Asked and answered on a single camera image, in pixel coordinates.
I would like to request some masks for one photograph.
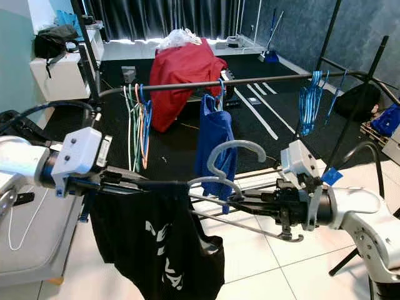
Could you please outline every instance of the plastic bag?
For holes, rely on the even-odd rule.
[[[172,30],[166,38],[162,40],[160,45],[158,46],[159,51],[174,48],[174,47],[182,47],[187,43],[193,43],[200,45],[201,39],[197,37],[194,33],[192,33],[188,28],[183,29],[174,29]]]

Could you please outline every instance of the broom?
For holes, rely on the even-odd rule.
[[[272,24],[274,24],[274,21],[275,21],[275,11],[276,11],[276,9],[274,9],[274,16],[272,17]],[[271,44],[271,41],[273,40],[275,31],[279,26],[279,22],[281,22],[281,19],[283,17],[283,13],[284,13],[284,11],[282,11],[281,15],[279,16],[279,19],[277,20],[276,26],[275,26],[274,30],[272,31],[272,33],[270,35],[269,41],[267,43],[266,50],[264,50],[264,52],[261,53],[260,56],[258,57],[258,59],[261,62],[264,62],[264,61],[266,61],[267,63],[278,63],[279,62],[279,58],[278,58],[278,55],[276,55],[276,51],[274,51],[274,50],[270,51],[269,50],[269,45]]]

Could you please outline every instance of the white shelf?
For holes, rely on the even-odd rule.
[[[81,59],[79,53],[67,53],[57,63],[50,65],[50,74],[46,71],[46,60],[35,58],[30,67],[46,101],[86,99],[90,90],[85,84],[78,68]]]

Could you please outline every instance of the black curtain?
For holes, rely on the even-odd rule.
[[[107,40],[166,37],[189,28],[204,38],[234,35],[238,0],[86,0]]]

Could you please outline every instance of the blue bag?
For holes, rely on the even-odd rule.
[[[392,104],[383,114],[371,122],[371,126],[383,136],[392,136],[400,124],[400,106]]]
[[[56,23],[59,26],[66,25],[66,24],[72,25],[78,35],[78,37],[75,40],[83,41],[81,27],[79,26],[78,17],[75,14],[69,14],[68,12],[57,10],[57,22]]]

